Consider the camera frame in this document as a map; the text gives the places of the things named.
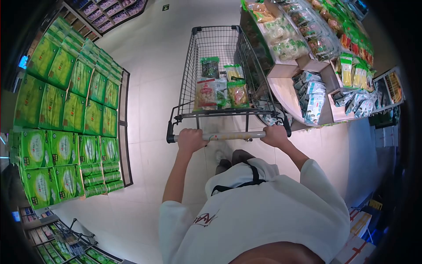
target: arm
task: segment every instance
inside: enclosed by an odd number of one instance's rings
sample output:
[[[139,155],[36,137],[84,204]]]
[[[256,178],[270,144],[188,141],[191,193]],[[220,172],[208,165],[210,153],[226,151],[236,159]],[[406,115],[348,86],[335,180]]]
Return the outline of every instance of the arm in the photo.
[[[177,152],[176,161],[173,169],[168,177],[165,185],[162,202],[177,201],[182,202],[184,179],[186,175],[187,165],[192,157],[192,154],[203,148],[209,141],[202,140],[201,129],[183,129],[179,134],[177,141],[179,151]]]

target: green package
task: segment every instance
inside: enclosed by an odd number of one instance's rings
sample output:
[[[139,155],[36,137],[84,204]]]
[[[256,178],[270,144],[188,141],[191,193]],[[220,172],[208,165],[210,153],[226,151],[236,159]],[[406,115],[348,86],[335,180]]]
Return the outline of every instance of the green package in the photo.
[[[122,178],[119,171],[109,172],[104,174],[104,180],[105,182],[113,182],[120,180]]]
[[[104,163],[103,164],[103,171],[104,171],[104,173],[118,171],[119,168],[120,168],[120,165],[119,165],[118,162],[110,162],[110,163]]]
[[[21,80],[15,107],[14,125],[37,128],[45,82],[25,74]]]
[[[101,137],[101,156],[103,163],[119,161],[117,139]]]
[[[76,60],[73,73],[70,76],[69,91],[87,98],[89,82],[91,81],[93,64],[83,56]]]
[[[54,166],[78,163],[78,134],[64,131],[49,131],[51,155]]]
[[[104,106],[103,136],[117,137],[117,111]]]
[[[79,95],[68,93],[63,112],[63,130],[82,133],[84,131],[84,118],[86,99]]]
[[[101,173],[101,164],[87,164],[87,165],[80,165],[79,168],[81,169],[82,176],[89,176]]]
[[[100,162],[100,139],[79,135],[79,162],[81,165]]]
[[[97,184],[104,183],[102,174],[89,175],[84,177],[84,186],[93,186]]]
[[[20,151],[23,169],[53,166],[51,138],[47,130],[25,129],[21,132]]]
[[[40,209],[60,203],[54,170],[34,169],[23,170],[23,181],[28,201],[33,209]]]
[[[51,65],[60,45],[60,42],[54,36],[45,33],[27,63],[27,73],[47,81]]]
[[[89,84],[88,98],[103,104],[106,92],[106,82],[107,78],[104,77],[97,70],[94,70],[91,77],[91,83]]]
[[[39,128],[62,130],[66,91],[46,84],[40,109]]]
[[[79,168],[75,165],[54,167],[57,191],[61,201],[84,194]]]
[[[103,106],[88,100],[85,110],[84,134],[101,135],[103,129]]]

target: person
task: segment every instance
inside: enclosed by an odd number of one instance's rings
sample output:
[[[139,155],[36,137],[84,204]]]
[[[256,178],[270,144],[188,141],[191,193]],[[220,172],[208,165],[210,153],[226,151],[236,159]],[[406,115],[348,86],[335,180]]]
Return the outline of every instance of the person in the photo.
[[[222,159],[206,183],[208,200],[197,217],[181,203],[184,179],[192,154],[208,142],[200,129],[180,132],[160,206],[164,264],[330,263],[342,249],[350,233],[344,200],[283,126],[263,130],[261,140],[291,158],[300,183],[279,175],[277,165],[236,150],[233,164]]]

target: tile floor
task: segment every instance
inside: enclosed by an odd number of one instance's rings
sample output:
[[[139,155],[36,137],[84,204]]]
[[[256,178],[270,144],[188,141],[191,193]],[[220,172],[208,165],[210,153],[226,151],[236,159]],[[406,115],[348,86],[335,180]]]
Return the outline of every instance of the tile floor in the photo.
[[[179,100],[187,47],[194,26],[239,24],[239,0],[149,0],[145,12],[107,33],[96,44],[130,72],[128,142],[134,185],[85,201],[69,201],[55,212],[75,229],[95,233],[99,247],[139,264],[162,263],[158,248],[158,209],[177,144],[165,135],[171,109]],[[162,6],[170,4],[168,11]],[[214,117],[200,121],[205,132],[241,131],[245,117]],[[194,128],[194,120],[176,127]],[[262,123],[251,117],[250,130]],[[380,181],[373,128],[368,120],[293,132],[290,140],[315,159],[348,206],[358,205]],[[194,214],[206,201],[204,186],[214,175],[214,152],[244,149],[280,173],[299,180],[293,162],[260,140],[211,142],[197,151],[187,170],[183,202]]]

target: white t-shirt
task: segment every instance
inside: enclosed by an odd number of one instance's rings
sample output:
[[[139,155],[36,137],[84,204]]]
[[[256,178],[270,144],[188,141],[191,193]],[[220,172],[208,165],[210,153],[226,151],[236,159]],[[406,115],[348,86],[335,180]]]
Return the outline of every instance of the white t-shirt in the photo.
[[[248,162],[267,182],[211,196],[215,185],[252,181],[251,168],[239,163],[208,180],[208,201],[196,218],[176,201],[161,205],[164,264],[226,264],[273,242],[302,244],[329,263],[342,249],[350,233],[349,212],[316,161],[305,162],[300,183],[279,175],[277,165],[259,158]]]

